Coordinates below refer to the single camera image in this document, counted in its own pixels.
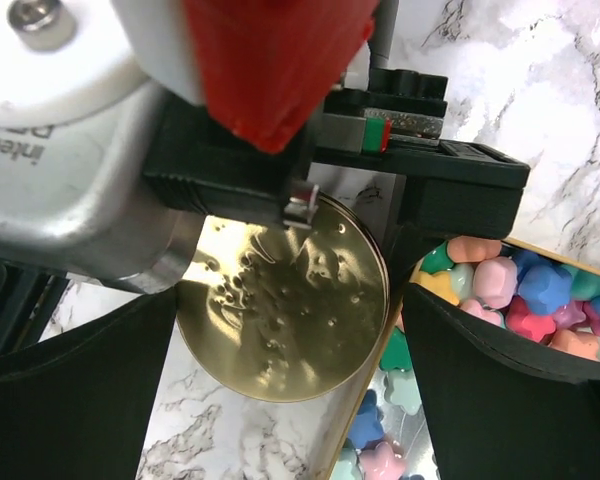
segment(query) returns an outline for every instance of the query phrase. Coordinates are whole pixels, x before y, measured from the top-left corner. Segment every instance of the metal bolt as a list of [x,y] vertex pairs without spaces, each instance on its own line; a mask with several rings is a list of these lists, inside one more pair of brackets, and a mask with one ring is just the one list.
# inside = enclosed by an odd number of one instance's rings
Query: metal bolt
[[76,21],[60,0],[15,0],[7,19],[20,39],[37,51],[57,50],[76,32]]
[[318,211],[320,187],[304,180],[295,180],[291,186],[289,203],[284,209],[283,223],[287,227],[311,228],[313,216]]

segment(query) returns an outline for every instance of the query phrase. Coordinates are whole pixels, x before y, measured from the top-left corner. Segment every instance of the white marble surface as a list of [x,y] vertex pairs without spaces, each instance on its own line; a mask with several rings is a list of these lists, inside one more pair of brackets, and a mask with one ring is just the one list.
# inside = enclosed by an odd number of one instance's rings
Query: white marble surface
[[390,66],[449,77],[445,137],[533,167],[514,237],[600,268],[600,0],[403,0]]
[[[450,77],[447,138],[533,167],[515,237],[600,268],[600,0],[403,0],[390,63]],[[391,179],[320,168],[324,189],[377,229]],[[45,338],[131,298],[73,285]],[[245,399],[200,368],[176,329],[138,479],[305,478],[335,395]]]

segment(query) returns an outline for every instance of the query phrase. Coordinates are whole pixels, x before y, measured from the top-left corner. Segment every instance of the yellow candy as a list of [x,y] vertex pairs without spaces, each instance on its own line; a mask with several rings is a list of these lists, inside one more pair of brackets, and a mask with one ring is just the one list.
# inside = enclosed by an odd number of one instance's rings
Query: yellow candy
[[414,278],[414,283],[435,293],[452,305],[457,306],[460,304],[460,299],[451,288],[451,274],[447,271],[437,272],[433,275],[426,272],[418,272]]

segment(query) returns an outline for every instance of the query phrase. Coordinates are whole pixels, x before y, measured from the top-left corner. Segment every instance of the green candy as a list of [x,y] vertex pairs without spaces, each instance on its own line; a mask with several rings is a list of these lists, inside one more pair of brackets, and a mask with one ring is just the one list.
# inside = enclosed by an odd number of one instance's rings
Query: green candy
[[449,258],[449,255],[447,255],[447,242],[444,242],[424,257],[420,270],[433,274],[442,270],[449,270],[453,265],[454,263]]
[[577,270],[575,275],[573,273],[571,274],[573,275],[571,298],[581,302],[588,302],[589,300],[600,296],[599,275],[584,270]]
[[404,334],[397,328],[394,328],[389,337],[387,348],[385,348],[380,359],[380,369],[388,372],[396,368],[411,370],[413,365],[411,364],[411,355],[409,354],[409,347],[407,347],[407,340]]

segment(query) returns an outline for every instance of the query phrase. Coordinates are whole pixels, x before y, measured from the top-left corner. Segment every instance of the round disc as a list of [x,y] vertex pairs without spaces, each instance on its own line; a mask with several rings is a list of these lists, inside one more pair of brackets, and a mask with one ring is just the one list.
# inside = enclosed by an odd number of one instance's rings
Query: round disc
[[321,196],[312,230],[208,217],[177,286],[191,352],[246,396],[293,402],[350,378],[382,332],[386,267],[353,214]]

